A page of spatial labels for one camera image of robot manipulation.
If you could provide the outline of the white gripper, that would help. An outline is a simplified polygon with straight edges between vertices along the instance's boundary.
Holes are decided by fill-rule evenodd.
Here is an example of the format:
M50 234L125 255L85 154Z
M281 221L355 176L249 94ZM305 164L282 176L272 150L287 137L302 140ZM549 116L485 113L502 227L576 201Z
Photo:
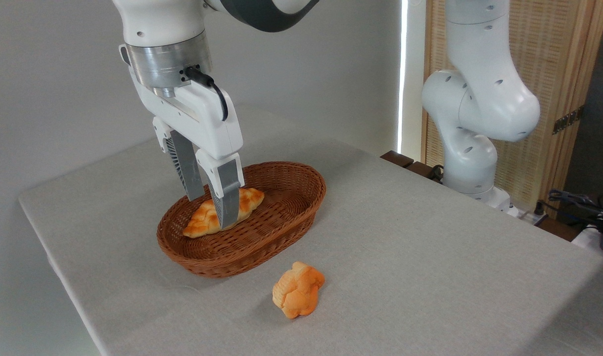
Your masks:
M244 140L231 97L224 93L229 113L222 120L215 90L190 83L175 88L175 97L160 97L137 81L131 67L129 72L143 105L156 116L152 123L157 140L172 159L189 201L204 194L199 164L208 179L220 228L237 223L239 189L245 184L237 152ZM192 143L200 148L196 156Z

